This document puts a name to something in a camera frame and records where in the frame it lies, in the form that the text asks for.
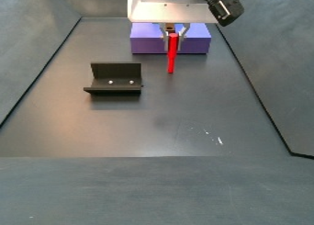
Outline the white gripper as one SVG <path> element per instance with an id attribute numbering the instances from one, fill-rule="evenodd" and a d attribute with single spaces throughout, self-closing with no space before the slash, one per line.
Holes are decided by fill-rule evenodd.
<path id="1" fill-rule="evenodd" d="M 183 23 L 178 36 L 178 50 L 186 39 L 190 23 L 217 23 L 217 19 L 203 0 L 127 0 L 127 18 L 131 22 L 158 23 L 168 50 L 170 29 L 167 23 Z"/>

